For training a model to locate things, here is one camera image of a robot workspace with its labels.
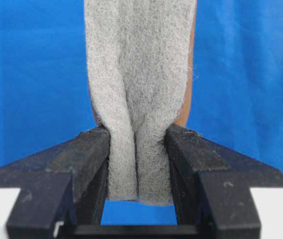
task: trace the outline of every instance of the fuzzy gray fabric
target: fuzzy gray fabric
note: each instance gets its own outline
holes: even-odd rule
[[[183,103],[196,0],[84,0],[89,90],[110,131],[108,198],[172,203],[166,129]]]

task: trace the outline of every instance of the gray felt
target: gray felt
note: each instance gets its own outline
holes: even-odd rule
[[[183,103],[196,0],[84,0],[89,90],[110,131],[108,198],[172,203],[166,129]]]

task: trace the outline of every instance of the blue fabric backdrop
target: blue fabric backdrop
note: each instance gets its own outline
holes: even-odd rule
[[[0,0],[0,166],[95,126],[81,0]],[[198,1],[188,127],[283,171],[283,1]],[[104,224],[175,224],[107,202]]]

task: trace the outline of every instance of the clamp jaw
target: clamp jaw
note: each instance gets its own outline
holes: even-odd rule
[[[264,163],[172,124],[165,145],[176,226],[101,226],[110,134],[104,127],[0,168],[0,188],[20,188],[6,223],[10,239],[259,239],[250,187],[283,187]]]

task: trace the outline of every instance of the fabric sample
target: fabric sample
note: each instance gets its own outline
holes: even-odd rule
[[[172,203],[166,129],[186,90],[195,0],[84,0],[89,90],[110,131],[108,198]]]

